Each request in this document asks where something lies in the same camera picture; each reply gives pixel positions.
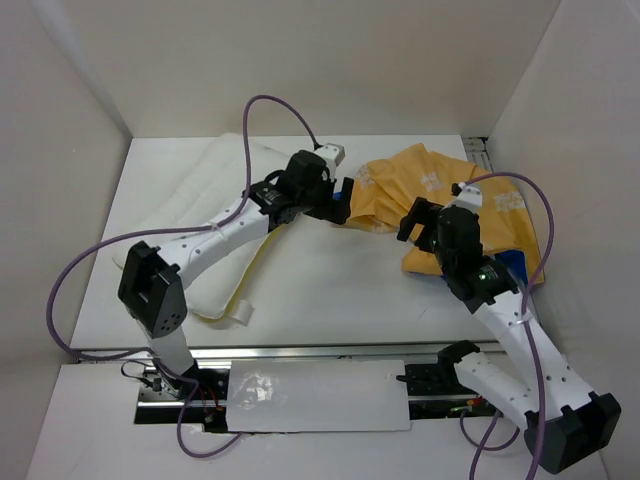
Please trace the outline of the white pillow yellow trim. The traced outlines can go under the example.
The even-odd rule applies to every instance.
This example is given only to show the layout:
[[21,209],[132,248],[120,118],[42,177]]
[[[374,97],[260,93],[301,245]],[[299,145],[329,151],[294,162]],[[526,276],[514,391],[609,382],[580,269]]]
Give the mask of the white pillow yellow trim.
[[[135,215],[120,231],[200,225],[238,200],[245,181],[242,137],[226,133],[209,142],[195,166],[152,203],[150,212]],[[249,290],[284,232],[238,248],[200,275],[186,290],[189,312],[216,330],[247,329],[258,313]]]

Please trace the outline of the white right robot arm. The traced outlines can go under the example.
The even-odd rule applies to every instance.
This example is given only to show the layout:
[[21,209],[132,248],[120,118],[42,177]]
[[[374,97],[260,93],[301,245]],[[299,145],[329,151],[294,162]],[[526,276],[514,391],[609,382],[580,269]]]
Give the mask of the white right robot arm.
[[530,312],[508,269],[487,256],[480,242],[479,192],[446,206],[419,197],[401,220],[397,238],[434,254],[453,293],[486,326],[517,368],[514,379],[479,347],[459,341],[439,354],[436,379],[448,392],[466,387],[489,401],[523,433],[539,467],[558,474],[606,447],[622,409],[599,394],[568,364]]

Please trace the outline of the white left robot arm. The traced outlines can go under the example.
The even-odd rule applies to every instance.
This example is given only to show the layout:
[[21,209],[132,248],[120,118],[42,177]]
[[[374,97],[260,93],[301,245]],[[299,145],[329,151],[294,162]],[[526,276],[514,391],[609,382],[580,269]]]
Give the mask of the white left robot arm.
[[341,192],[334,191],[344,157],[343,147],[335,144],[300,150],[285,169],[244,191],[229,209],[233,219],[218,215],[201,232],[156,247],[140,241],[129,249],[118,297],[145,332],[161,385],[172,397],[189,397],[203,377],[182,330],[186,289],[218,261],[300,215],[344,224],[354,184],[347,178]]

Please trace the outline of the white cover plate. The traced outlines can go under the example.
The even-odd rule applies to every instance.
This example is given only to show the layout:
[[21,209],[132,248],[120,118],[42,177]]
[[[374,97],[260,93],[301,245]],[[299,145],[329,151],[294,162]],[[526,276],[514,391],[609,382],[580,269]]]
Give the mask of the white cover plate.
[[411,428],[400,360],[238,361],[230,369],[231,432],[395,432]]

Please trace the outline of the aluminium side rail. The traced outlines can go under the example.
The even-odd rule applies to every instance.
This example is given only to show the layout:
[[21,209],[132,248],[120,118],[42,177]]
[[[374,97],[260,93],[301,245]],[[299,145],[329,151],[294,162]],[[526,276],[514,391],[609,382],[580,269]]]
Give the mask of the aluminium side rail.
[[469,162],[492,172],[493,166],[487,149],[487,137],[462,137],[466,158]]

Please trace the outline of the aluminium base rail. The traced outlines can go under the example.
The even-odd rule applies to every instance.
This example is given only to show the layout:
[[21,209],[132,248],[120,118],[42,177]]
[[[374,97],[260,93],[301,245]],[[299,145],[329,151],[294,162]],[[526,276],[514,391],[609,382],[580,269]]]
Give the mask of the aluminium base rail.
[[[200,424],[210,433],[226,433],[232,365],[256,360],[400,360],[404,366],[391,378],[408,395],[411,420],[457,418],[465,410],[471,417],[491,415],[494,408],[488,401],[444,379],[438,365],[438,351],[442,347],[441,344],[405,343],[194,349],[192,354],[203,379],[186,409],[184,420]],[[142,425],[175,423],[191,388],[171,386],[146,353],[138,352],[118,362],[120,374],[139,387],[134,422]]]

